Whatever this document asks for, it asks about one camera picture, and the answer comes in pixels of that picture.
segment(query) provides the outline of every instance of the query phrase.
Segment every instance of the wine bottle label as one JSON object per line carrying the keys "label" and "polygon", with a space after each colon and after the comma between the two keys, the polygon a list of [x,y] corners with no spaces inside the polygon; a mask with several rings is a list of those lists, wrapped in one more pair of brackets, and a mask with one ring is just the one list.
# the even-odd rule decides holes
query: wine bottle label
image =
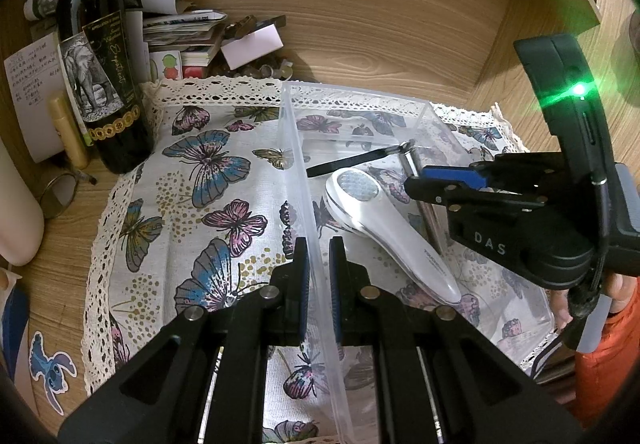
{"label": "wine bottle label", "polygon": [[133,103],[136,92],[120,12],[85,25],[82,33],[60,43],[60,54],[84,123],[103,119]]}
{"label": "wine bottle label", "polygon": [[133,105],[130,111],[124,113],[122,117],[118,117],[113,123],[107,123],[95,129],[89,129],[89,135],[94,141],[102,141],[107,137],[113,137],[120,134],[125,128],[132,126],[133,122],[140,117],[140,107]]}

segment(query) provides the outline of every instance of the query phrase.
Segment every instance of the black strap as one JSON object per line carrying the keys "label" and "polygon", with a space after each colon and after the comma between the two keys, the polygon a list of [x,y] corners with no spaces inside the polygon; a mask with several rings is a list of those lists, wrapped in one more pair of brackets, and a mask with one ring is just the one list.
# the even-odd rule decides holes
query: black strap
{"label": "black strap", "polygon": [[554,351],[562,344],[562,338],[558,334],[543,350],[536,356],[531,365],[529,377],[536,379],[545,366],[546,360],[551,357]]}
{"label": "black strap", "polygon": [[346,157],[345,159],[330,161],[329,163],[317,164],[316,166],[306,169],[306,176],[318,177],[319,175],[326,175],[328,173],[333,173],[337,169],[382,159],[392,153],[398,153],[397,147],[378,148],[377,150],[366,151],[365,153],[354,155],[353,157]]}

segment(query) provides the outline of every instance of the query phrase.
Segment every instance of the metal rod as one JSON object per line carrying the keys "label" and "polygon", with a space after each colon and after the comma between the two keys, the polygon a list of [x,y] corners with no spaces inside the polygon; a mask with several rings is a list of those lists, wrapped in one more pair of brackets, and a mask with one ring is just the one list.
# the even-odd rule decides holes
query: metal rod
{"label": "metal rod", "polygon": [[[407,177],[419,177],[420,158],[416,153],[415,146],[413,144],[408,147],[408,150],[401,150],[398,153],[398,158],[400,159],[400,164],[402,165],[402,169]],[[442,229],[440,229],[440,223],[438,222],[436,213],[433,210],[433,205],[420,200],[415,202],[418,206],[420,217],[422,217],[422,221],[424,223],[424,228],[427,233],[427,242],[433,246],[433,249],[435,249],[439,255],[444,255],[447,250],[447,241]]]}

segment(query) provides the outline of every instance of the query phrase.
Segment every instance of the white paper note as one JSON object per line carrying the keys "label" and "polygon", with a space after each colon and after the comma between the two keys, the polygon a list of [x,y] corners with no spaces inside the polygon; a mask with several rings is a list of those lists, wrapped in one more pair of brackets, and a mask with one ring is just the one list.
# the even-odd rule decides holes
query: white paper note
{"label": "white paper note", "polygon": [[234,70],[245,63],[280,49],[280,47],[282,47],[282,40],[276,26],[271,24],[247,34],[240,40],[231,40],[222,45],[220,50],[225,56],[229,69]]}
{"label": "white paper note", "polygon": [[55,33],[4,60],[22,137],[35,163],[64,150],[47,109],[47,98],[64,91]]}
{"label": "white paper note", "polygon": [[135,83],[151,81],[149,71],[149,46],[142,38],[142,11],[127,11],[127,47],[129,63]]}

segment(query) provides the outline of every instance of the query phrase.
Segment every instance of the blue gripper pad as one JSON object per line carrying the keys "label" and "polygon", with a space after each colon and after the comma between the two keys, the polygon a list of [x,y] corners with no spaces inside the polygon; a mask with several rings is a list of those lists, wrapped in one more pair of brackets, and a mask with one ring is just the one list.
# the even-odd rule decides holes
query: blue gripper pad
{"label": "blue gripper pad", "polygon": [[425,179],[464,182],[471,189],[487,188],[486,178],[473,168],[425,166],[420,176]]}

